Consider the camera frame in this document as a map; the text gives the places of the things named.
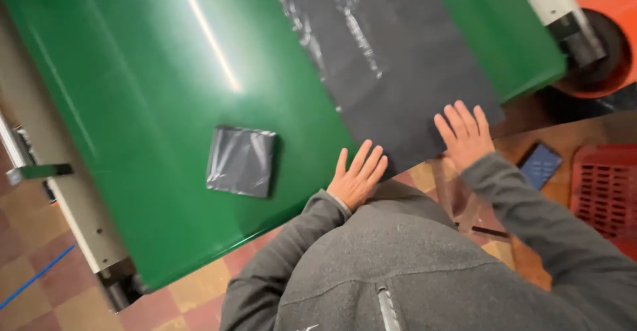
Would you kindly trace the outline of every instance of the blue cable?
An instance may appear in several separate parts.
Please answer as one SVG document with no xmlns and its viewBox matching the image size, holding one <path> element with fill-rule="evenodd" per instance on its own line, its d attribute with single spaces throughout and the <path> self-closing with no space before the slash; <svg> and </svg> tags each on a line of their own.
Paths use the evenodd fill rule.
<svg viewBox="0 0 637 331">
<path fill-rule="evenodd" d="M 74 248 L 75 245 L 71 245 L 69 247 L 66 248 L 66 250 L 64 250 L 61 254 L 59 254 L 55 259 L 53 259 L 52 262 L 50 262 L 47 266 L 45 266 L 42 270 L 40 270 L 40 272 L 38 272 L 37 274 L 35 274 L 35 276 L 33 278 L 30 278 L 26 283 L 24 283 L 24 285 L 20 286 L 17 290 L 15 290 L 15 292 L 13 292 L 12 294 L 9 295 L 8 298 L 6 298 L 6 300 L 3 303 L 0 303 L 0 310 L 4 309 L 4 306 L 6 306 L 7 303 L 9 303 L 11 300 L 13 300 L 16 296 L 18 296 L 21 292 L 24 291 L 24 289 L 26 289 L 29 285 L 33 284 L 34 281 L 37 280 L 37 278 L 39 278 L 40 276 L 42 276 L 42 274 L 44 274 L 45 272 L 47 272 L 49 269 L 51 269 L 51 267 L 53 265 L 56 264 L 56 262 L 59 262 L 61 258 L 63 258 L 65 255 L 67 255 L 69 253 L 69 251 L 72 250 L 72 248 Z"/>
</svg>

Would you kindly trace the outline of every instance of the red plastic crate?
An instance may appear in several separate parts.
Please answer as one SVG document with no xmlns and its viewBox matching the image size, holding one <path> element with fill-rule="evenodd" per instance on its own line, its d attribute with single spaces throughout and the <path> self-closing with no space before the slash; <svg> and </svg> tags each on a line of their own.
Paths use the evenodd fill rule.
<svg viewBox="0 0 637 331">
<path fill-rule="evenodd" d="M 605 238 L 637 233 L 637 145 L 587 145 L 573 156 L 571 211 Z"/>
</svg>

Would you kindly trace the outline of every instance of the orange roller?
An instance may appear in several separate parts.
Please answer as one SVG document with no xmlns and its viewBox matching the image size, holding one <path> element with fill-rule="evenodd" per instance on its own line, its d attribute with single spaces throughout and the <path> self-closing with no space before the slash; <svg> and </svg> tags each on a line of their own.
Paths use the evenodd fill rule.
<svg viewBox="0 0 637 331">
<path fill-rule="evenodd" d="M 620 62 L 612 73 L 592 91 L 576 91 L 567 83 L 556 87 L 579 98 L 599 98 L 637 82 L 637 0 L 576 0 L 582 9 L 601 13 L 612 20 L 625 39 Z"/>
</svg>

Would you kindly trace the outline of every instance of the hand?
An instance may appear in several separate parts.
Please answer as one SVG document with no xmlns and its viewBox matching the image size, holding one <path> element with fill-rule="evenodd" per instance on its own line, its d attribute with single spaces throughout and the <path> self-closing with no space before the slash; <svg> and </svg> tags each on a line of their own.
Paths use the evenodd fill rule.
<svg viewBox="0 0 637 331">
<path fill-rule="evenodd" d="M 372 142 L 369 139 L 362 144 L 349 171 L 345 171 L 347 148 L 343 148 L 336 164 L 334 179 L 327 187 L 327 191 L 338 197 L 352 212 L 370 197 L 374 186 L 387 169 L 387 156 L 383 156 L 383 147 L 379 145 L 365 161 L 371 146 Z"/>
<path fill-rule="evenodd" d="M 462 173 L 478 159 L 496 150 L 489 135 L 489 123 L 482 108 L 476 106 L 473 114 L 475 118 L 469 113 L 464 103 L 458 101 L 454 107 L 451 105 L 445 107 L 445 115 L 449 119 L 451 128 L 442 115 L 437 114 L 434 117 L 434 123 L 447 144 L 443 161 L 451 164 L 458 173 Z"/>
</svg>

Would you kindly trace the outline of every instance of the smartphone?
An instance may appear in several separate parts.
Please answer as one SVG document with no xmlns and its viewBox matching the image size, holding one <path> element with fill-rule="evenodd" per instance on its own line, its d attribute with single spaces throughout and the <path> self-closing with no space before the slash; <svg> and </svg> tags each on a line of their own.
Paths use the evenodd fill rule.
<svg viewBox="0 0 637 331">
<path fill-rule="evenodd" d="M 562 164 L 562 157 L 542 142 L 537 142 L 520 164 L 530 185 L 540 190 Z"/>
</svg>

